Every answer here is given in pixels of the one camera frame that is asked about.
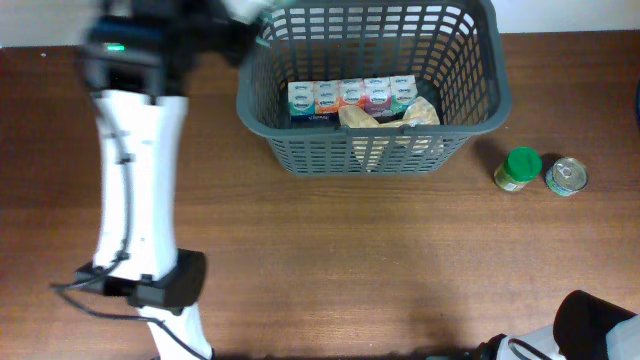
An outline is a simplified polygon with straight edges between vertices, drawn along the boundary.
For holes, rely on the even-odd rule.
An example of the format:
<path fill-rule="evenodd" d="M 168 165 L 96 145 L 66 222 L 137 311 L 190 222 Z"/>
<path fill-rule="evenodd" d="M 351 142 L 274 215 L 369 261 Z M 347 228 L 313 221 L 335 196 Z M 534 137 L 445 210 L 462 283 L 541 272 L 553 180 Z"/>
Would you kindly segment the white tissue multipack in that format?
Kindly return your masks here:
<path fill-rule="evenodd" d="M 413 75 L 290 82 L 288 113 L 293 122 L 337 121 L 339 110 L 356 106 L 383 122 L 399 119 L 418 98 Z"/>

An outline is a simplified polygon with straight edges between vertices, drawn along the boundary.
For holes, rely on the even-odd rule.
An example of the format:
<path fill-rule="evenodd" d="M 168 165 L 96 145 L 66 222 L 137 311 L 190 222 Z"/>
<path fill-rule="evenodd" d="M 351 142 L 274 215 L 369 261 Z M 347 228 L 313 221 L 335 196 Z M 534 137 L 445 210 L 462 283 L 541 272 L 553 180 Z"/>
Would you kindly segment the beige snack bag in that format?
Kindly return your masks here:
<path fill-rule="evenodd" d="M 393 115 L 391 120 L 378 120 L 355 105 L 340 108 L 338 117 L 342 126 L 351 129 L 437 126 L 440 124 L 436 108 L 422 96 L 413 100 L 403 113 Z M 371 142 L 370 149 L 367 149 L 367 140 L 356 139 L 353 141 L 353 152 L 356 159 L 365 166 L 366 171 L 371 172 L 378 166 L 389 143 L 388 137 L 375 138 Z"/>

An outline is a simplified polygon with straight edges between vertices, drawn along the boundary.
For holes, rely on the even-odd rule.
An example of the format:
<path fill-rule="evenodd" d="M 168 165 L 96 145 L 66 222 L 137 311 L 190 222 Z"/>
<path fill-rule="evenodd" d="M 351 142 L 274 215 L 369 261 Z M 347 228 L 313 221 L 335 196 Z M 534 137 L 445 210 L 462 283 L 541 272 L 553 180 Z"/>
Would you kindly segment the grey plastic basket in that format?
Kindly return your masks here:
<path fill-rule="evenodd" d="M 511 109 L 490 0 L 295 1 L 275 9 L 239 73 L 237 112 L 289 172 L 418 174 L 438 169 Z M 293 122 L 293 81 L 412 75 L 438 125 L 352 129 Z"/>

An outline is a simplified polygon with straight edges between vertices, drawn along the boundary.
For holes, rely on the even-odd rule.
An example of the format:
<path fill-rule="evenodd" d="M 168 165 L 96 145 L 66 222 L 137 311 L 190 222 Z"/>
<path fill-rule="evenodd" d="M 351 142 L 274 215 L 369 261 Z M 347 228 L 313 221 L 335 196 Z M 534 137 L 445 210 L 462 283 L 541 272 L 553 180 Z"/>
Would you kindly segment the green-lid spice jar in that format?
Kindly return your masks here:
<path fill-rule="evenodd" d="M 496 168 L 495 184 L 504 191 L 517 192 L 534 180 L 542 170 L 540 155 L 530 147 L 513 149 Z"/>

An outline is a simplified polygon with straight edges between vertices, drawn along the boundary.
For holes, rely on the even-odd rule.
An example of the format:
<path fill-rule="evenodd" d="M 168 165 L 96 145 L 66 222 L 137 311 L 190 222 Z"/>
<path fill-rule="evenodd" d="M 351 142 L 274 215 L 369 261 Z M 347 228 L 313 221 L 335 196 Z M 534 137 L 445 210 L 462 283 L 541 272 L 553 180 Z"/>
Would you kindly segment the metal tin can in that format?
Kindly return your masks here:
<path fill-rule="evenodd" d="M 588 184 L 586 166 L 579 160 L 564 157 L 557 160 L 546 172 L 545 182 L 557 195 L 568 197 L 583 190 Z"/>

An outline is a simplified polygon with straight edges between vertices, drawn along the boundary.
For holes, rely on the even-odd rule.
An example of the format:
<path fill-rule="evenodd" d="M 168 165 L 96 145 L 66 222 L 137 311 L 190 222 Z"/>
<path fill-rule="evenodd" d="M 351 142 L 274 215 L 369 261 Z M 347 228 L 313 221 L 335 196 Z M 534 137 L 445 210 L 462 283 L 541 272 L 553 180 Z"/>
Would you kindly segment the teal packet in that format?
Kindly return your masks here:
<path fill-rule="evenodd" d="M 259 20 L 261 20 L 263 27 L 256 38 L 259 45 L 271 48 L 281 42 L 294 40 L 290 23 L 290 8 L 263 11 Z"/>

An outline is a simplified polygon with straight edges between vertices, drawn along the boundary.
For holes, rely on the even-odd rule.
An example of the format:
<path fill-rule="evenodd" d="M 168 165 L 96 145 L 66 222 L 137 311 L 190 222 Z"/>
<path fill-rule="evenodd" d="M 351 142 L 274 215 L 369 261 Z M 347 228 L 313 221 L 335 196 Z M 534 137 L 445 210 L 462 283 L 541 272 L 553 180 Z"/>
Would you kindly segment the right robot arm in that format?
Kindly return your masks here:
<path fill-rule="evenodd" d="M 575 290 L 554 322 L 521 336 L 499 334 L 469 354 L 481 360 L 639 360 L 639 315 Z"/>

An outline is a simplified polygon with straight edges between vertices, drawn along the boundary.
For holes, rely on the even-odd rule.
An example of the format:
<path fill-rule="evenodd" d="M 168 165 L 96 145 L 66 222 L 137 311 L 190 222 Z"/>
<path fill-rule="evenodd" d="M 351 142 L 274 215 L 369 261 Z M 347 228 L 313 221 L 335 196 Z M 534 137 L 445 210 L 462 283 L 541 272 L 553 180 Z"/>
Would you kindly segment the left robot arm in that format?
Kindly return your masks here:
<path fill-rule="evenodd" d="M 122 297 L 163 359 L 211 359 L 198 307 L 206 258 L 174 232 L 178 151 L 195 59 L 239 65 L 255 46 L 270 1 L 105 1 L 80 50 L 96 111 L 102 219 L 92 260 L 72 288 Z"/>

